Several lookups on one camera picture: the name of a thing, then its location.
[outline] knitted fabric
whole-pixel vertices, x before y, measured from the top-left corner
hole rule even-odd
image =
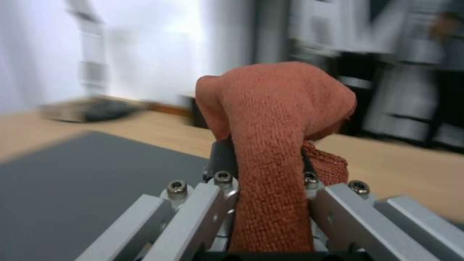
[[[324,185],[348,182],[348,163],[344,158],[316,149],[311,141],[304,141],[303,148]]]
[[[285,62],[201,77],[196,101],[216,139],[231,134],[234,144],[240,197],[229,251],[311,251],[301,148],[340,127],[354,94],[316,67]],[[305,149],[323,181],[346,181],[341,158]]]

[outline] screw head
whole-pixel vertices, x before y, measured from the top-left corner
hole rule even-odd
[[[367,195],[370,193],[369,185],[361,180],[350,181],[348,187],[358,195]]]
[[[187,184],[183,180],[173,180],[166,187],[170,199],[182,199],[187,196]]]
[[[315,189],[317,188],[317,184],[319,183],[319,178],[317,174],[314,172],[304,172],[303,173],[304,185],[307,189]]]
[[[227,189],[232,186],[232,175],[225,170],[218,171],[214,174],[214,185]]]

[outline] gray tabletop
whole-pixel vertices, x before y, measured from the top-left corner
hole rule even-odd
[[[207,160],[100,132],[0,165],[0,260],[74,260],[141,194]]]

